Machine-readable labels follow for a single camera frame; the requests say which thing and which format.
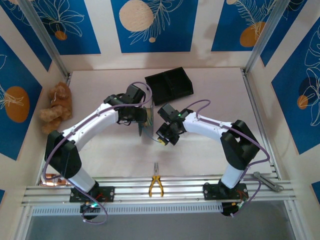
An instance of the decorative wallpaper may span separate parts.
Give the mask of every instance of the decorative wallpaper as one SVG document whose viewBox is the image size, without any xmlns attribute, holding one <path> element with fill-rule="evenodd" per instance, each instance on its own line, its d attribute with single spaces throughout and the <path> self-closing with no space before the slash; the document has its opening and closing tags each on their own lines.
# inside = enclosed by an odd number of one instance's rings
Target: decorative wallpaper
<svg viewBox="0 0 320 240">
<path fill-rule="evenodd" d="M 31 3 L 61 55 L 101 53 L 84 0 L 33 0 Z M 48 70 L 51 59 L 17 2 L 0 0 L 0 5 Z"/>
<path fill-rule="evenodd" d="M 276 0 L 225 0 L 211 51 L 251 51 Z"/>
<path fill-rule="evenodd" d="M 320 18 L 272 86 L 299 154 L 320 144 Z"/>
<path fill-rule="evenodd" d="M 0 37 L 0 153 L 17 160 L 42 86 Z"/>
<path fill-rule="evenodd" d="M 189 52 L 198 0 L 111 0 L 122 53 Z"/>
<path fill-rule="evenodd" d="M 282 15 L 282 18 L 280 19 L 263 52 L 261 53 L 261 60 L 264 66 L 268 64 L 269 60 L 277 50 L 279 44 L 284 39 L 285 35 L 296 20 L 306 2 L 307 0 L 291 0 L 289 2 L 288 7 Z"/>
</svg>

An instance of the black mount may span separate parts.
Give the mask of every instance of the black mount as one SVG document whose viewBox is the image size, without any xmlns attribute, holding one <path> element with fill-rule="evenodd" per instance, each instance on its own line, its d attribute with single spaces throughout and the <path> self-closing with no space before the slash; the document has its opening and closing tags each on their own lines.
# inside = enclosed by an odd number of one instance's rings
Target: black mount
<svg viewBox="0 0 320 240">
<path fill-rule="evenodd" d="M 245 202 L 249 198 L 247 186 L 244 183 L 238 183 L 234 188 L 226 187 L 221 180 L 218 184 L 210 184 L 206 182 L 203 187 L 204 200 L 234 200 L 231 202 L 222 202 L 223 212 L 225 216 L 235 214 L 239 210 L 238 204 Z"/>
<path fill-rule="evenodd" d="M 120 104 L 138 104 L 142 99 L 146 99 L 146 93 L 135 85 L 130 85 L 125 93 L 108 96 L 103 103 L 111 106 Z M 118 124 L 120 122 L 145 123 L 147 121 L 147 111 L 136 106 L 116 107 L 118 111 Z"/>
<path fill-rule="evenodd" d="M 189 109 L 183 109 L 179 112 L 168 103 L 160 108 L 158 114 L 166 123 L 162 124 L 158 131 L 156 131 L 156 134 L 159 136 L 158 140 L 162 141 L 165 145 L 168 143 L 176 145 L 180 138 L 179 135 L 186 132 L 183 125 L 184 120 L 193 112 Z"/>
<path fill-rule="evenodd" d="M 146 98 L 146 94 L 135 85 L 130 85 L 126 93 L 111 95 L 103 102 L 111 106 L 119 104 L 138 104 L 142 99 Z M 147 121 L 147 111 L 141 107 L 116 107 L 118 111 L 119 121 L 145 123 Z M 48 156 L 56 147 L 56 145 L 64 138 L 63 133 L 52 131 L 48 137 L 45 148 L 44 160 L 47 161 Z M 78 149 L 74 141 L 66 140 L 54 153 L 50 165 L 61 174 L 65 179 L 70 179 L 75 176 L 81 169 L 82 163 Z M 113 194 L 115 188 L 113 186 L 99 186 L 97 182 L 90 189 L 88 194 L 93 198 L 97 198 L 99 202 L 113 202 Z M 91 202 L 86 196 L 80 193 L 76 188 L 73 188 L 70 195 L 70 202 Z"/>
<path fill-rule="evenodd" d="M 237 120 L 235 123 L 232 123 L 232 128 L 258 142 L 244 121 Z M 232 130 L 224 132 L 220 140 L 226 160 L 232 167 L 238 170 L 245 170 L 260 150 L 251 141 Z"/>
</svg>

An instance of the plush toy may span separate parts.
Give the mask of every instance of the plush toy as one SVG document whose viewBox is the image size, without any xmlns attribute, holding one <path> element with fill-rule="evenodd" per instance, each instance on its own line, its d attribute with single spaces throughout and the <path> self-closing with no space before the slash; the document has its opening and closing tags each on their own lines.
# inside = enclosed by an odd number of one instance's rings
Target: plush toy
<svg viewBox="0 0 320 240">
<path fill-rule="evenodd" d="M 59 82 L 49 91 L 50 108 L 40 110 L 40 118 L 46 122 L 42 126 L 45 134 L 57 130 L 62 121 L 72 118 L 72 98 L 70 88 L 64 82 Z"/>
</svg>

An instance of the metal bracket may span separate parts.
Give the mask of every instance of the metal bracket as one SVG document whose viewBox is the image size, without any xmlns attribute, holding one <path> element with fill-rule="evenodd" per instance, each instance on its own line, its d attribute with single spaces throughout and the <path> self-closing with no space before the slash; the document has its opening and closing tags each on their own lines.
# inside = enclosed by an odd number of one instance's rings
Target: metal bracket
<svg viewBox="0 0 320 240">
<path fill-rule="evenodd" d="M 234 188 L 228 189 L 226 194 L 227 197 L 221 193 L 219 184 L 206 182 L 203 185 L 204 200 L 237 200 L 241 202 L 249 198 L 247 185 L 245 183 L 239 183 Z"/>
<path fill-rule="evenodd" d="M 98 192 L 100 195 L 96 198 L 99 203 L 113 203 L 114 195 L 115 195 L 115 187 L 114 186 L 99 186 Z M 71 189 L 70 193 L 70 203 L 85 203 L 92 202 L 86 196 L 84 196 L 79 191 L 75 190 L 75 188 Z"/>
<path fill-rule="evenodd" d="M 255 171 L 253 173 L 253 176 L 256 178 L 256 179 L 259 179 L 262 183 L 264 183 L 265 185 L 267 185 L 271 190 L 275 191 L 275 192 L 282 192 L 285 188 L 281 185 L 278 185 L 276 183 L 274 183 L 273 181 L 271 181 L 270 179 L 262 176 L 260 174 L 260 172 L 258 171 Z"/>
</svg>

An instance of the black tray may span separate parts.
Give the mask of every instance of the black tray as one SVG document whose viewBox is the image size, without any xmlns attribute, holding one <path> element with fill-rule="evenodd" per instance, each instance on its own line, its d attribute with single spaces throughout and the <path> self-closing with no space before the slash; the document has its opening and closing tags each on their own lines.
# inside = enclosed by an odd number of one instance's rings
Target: black tray
<svg viewBox="0 0 320 240">
<path fill-rule="evenodd" d="M 192 82 L 182 67 L 145 77 L 152 90 L 154 105 L 194 94 Z"/>
</svg>

